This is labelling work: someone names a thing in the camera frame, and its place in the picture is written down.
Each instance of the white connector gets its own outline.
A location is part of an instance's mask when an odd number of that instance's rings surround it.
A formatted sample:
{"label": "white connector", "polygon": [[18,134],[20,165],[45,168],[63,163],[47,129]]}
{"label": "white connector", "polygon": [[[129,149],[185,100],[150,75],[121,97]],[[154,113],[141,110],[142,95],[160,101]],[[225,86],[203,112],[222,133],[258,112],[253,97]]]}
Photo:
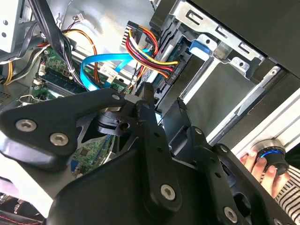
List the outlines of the white connector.
{"label": "white connector", "polygon": [[84,17],[83,17],[83,14],[82,14],[82,13],[77,14],[77,17],[78,17],[78,20],[79,20],[79,21],[83,21],[83,20],[84,20]]}

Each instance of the orange wire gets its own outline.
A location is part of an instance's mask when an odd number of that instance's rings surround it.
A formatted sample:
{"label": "orange wire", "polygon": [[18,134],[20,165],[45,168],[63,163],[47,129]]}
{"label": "orange wire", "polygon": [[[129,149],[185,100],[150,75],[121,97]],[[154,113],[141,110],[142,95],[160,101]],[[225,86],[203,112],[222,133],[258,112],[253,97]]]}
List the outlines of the orange wire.
{"label": "orange wire", "polygon": [[[82,30],[78,30],[78,29],[70,29],[70,30],[66,31],[66,34],[72,33],[72,32],[78,32],[78,33],[84,35],[88,39],[88,41],[90,42],[90,44],[92,45],[93,51],[94,51],[94,55],[97,55],[97,49],[95,47],[94,42],[92,41],[92,39],[85,32],[83,32]],[[95,68],[94,68],[94,78],[95,78],[95,80],[97,82],[100,82],[99,77],[98,77],[98,63],[97,62],[95,63]]]}

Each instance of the wire bundle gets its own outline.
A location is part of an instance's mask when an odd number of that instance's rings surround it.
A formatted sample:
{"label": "wire bundle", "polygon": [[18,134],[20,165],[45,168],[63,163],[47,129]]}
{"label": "wire bundle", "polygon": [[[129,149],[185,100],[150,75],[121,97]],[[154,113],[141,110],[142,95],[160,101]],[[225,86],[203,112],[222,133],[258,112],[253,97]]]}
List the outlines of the wire bundle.
{"label": "wire bundle", "polygon": [[20,71],[18,74],[16,75],[13,75],[13,79],[10,79],[7,83],[4,83],[6,85],[9,85],[11,84],[12,82],[14,81],[17,81],[23,77],[25,77],[30,71],[31,69],[33,68],[35,62],[37,61],[38,57],[42,54],[42,52],[48,47],[50,46],[49,44],[47,46],[45,46],[44,48],[42,49],[36,49],[34,50],[32,53],[31,53],[31,56],[29,58],[29,61],[27,63],[27,65],[25,66],[25,68]]}
{"label": "wire bundle", "polygon": [[[82,30],[78,30],[78,29],[68,29],[68,30],[64,30],[63,33],[65,35],[68,35],[70,33],[80,33],[82,34],[83,36],[85,36],[89,43],[91,44],[92,48],[93,48],[93,51],[94,51],[94,55],[97,55],[97,49],[95,47],[95,44],[94,42],[92,41],[92,39],[85,33],[83,32]],[[99,80],[99,76],[98,76],[98,63],[96,62],[95,63],[95,69],[94,69],[94,79],[99,83],[100,80]]]}
{"label": "wire bundle", "polygon": [[[154,46],[154,52],[153,52],[153,57],[158,53],[158,43],[155,38],[155,36],[147,29],[144,27],[141,27],[143,29],[143,32],[149,37],[149,39],[153,42]],[[157,71],[161,75],[163,75],[165,78],[168,78],[169,75],[173,72],[174,70],[174,65],[178,64],[177,61],[173,62],[160,62],[155,60],[153,57],[147,55],[144,53],[137,45],[136,41],[134,40],[132,36],[132,31],[129,30],[129,36],[126,40],[126,49],[128,53],[131,55],[132,58],[134,58],[136,61],[138,61],[142,66]]]}
{"label": "wire bundle", "polygon": [[6,81],[3,83],[4,85],[8,85],[8,83],[11,81],[12,77],[13,77],[13,63],[9,62],[8,63],[8,75],[6,78]]}
{"label": "wire bundle", "polygon": [[43,34],[46,36],[53,50],[64,59],[74,80],[83,86],[79,73],[74,68],[71,54],[71,44],[61,30],[56,26],[51,10],[46,0],[28,0],[34,17]]}

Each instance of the yellow wire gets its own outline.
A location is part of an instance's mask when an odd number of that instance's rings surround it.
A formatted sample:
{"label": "yellow wire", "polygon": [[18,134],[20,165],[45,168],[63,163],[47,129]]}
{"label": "yellow wire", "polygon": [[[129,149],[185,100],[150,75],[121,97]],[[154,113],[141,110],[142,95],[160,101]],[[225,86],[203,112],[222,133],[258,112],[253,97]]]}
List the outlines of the yellow wire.
{"label": "yellow wire", "polygon": [[131,54],[131,52],[129,51],[129,49],[127,49],[127,51],[128,51],[129,55],[130,55],[133,59],[135,59],[136,61],[138,61],[138,62],[139,62],[140,64],[142,64],[144,67],[146,67],[146,68],[148,68],[148,69],[151,69],[151,70],[154,70],[154,71],[160,73],[160,74],[163,75],[165,78],[168,78],[168,77],[169,77],[167,74],[165,74],[165,73],[163,73],[163,72],[161,72],[161,71],[159,71],[159,70],[157,70],[157,69],[154,69],[154,68],[152,68],[152,67],[149,67],[149,66],[147,66],[146,64],[144,64],[143,62],[139,61],[133,54]]}
{"label": "yellow wire", "polygon": [[13,77],[13,63],[9,62],[8,63],[8,75],[7,75],[6,81],[4,82],[4,85],[7,85],[8,82],[11,81],[12,77]]}
{"label": "yellow wire", "polygon": [[[129,36],[132,38],[131,30],[129,30]],[[155,62],[157,64],[160,64],[160,65],[174,65],[174,64],[178,64],[178,61],[173,61],[173,62],[160,62],[160,61],[157,61],[154,58],[152,58],[149,55],[147,55],[146,53],[144,53],[140,48],[137,48],[137,50],[139,51],[139,53],[141,53],[142,55],[144,55],[147,59],[149,59],[150,61]]]}

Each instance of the metal rivet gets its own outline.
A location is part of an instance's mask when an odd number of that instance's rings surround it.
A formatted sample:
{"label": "metal rivet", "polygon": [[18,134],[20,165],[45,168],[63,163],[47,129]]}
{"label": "metal rivet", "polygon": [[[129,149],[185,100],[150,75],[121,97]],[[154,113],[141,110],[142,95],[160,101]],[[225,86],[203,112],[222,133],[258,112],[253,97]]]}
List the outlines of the metal rivet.
{"label": "metal rivet", "polygon": [[15,126],[23,132],[31,132],[37,128],[37,124],[33,120],[22,119],[16,122]]}
{"label": "metal rivet", "polygon": [[50,141],[55,146],[64,146],[69,142],[69,139],[63,133],[54,133],[50,136]]}
{"label": "metal rivet", "polygon": [[113,97],[114,99],[116,99],[116,100],[120,100],[120,97],[117,96],[117,95],[112,95],[112,97]]}
{"label": "metal rivet", "polygon": [[176,197],[174,189],[167,184],[163,184],[160,188],[160,192],[169,201],[173,201]]}
{"label": "metal rivet", "polygon": [[224,213],[225,213],[225,216],[231,221],[233,222],[234,224],[236,224],[238,222],[238,217],[237,215],[235,214],[235,212],[228,206],[226,206],[224,208]]}
{"label": "metal rivet", "polygon": [[198,129],[198,128],[196,128],[195,131],[196,131],[198,134],[200,134],[200,135],[202,134],[202,131],[201,131],[200,129]]}
{"label": "metal rivet", "polygon": [[277,70],[275,70],[275,69],[271,71],[272,75],[275,75],[276,73],[277,73]]}
{"label": "metal rivet", "polygon": [[143,106],[145,106],[147,109],[150,109],[150,106],[147,103],[143,103]]}
{"label": "metal rivet", "polygon": [[227,148],[224,147],[223,145],[221,145],[221,149],[222,149],[223,152],[228,152]]}
{"label": "metal rivet", "polygon": [[282,223],[276,218],[274,218],[274,223],[275,225],[282,225]]}

